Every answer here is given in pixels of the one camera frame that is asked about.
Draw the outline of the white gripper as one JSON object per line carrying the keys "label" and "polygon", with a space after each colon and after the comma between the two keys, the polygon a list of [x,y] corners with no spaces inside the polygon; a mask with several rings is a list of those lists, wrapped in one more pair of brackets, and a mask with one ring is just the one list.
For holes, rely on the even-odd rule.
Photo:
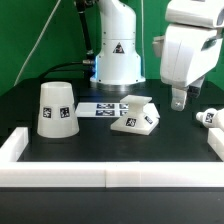
{"label": "white gripper", "polygon": [[160,76],[172,88],[171,108],[183,111],[188,96],[197,98],[204,75],[219,59],[224,28],[224,0],[171,0],[165,19]]}

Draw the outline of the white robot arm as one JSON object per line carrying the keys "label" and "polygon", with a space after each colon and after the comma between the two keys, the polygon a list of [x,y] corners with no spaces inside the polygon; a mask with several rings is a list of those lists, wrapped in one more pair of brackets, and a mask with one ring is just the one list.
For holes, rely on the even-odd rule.
{"label": "white robot arm", "polygon": [[[126,90],[143,83],[142,55],[136,52],[136,14],[120,0],[74,0],[82,24],[87,56],[95,62],[92,85]],[[88,34],[85,10],[99,7],[101,50],[94,54]],[[206,73],[219,59],[224,40],[224,0],[170,0],[163,36],[153,40],[161,59],[161,81],[172,87],[171,108],[184,109],[189,97],[200,94]]]}

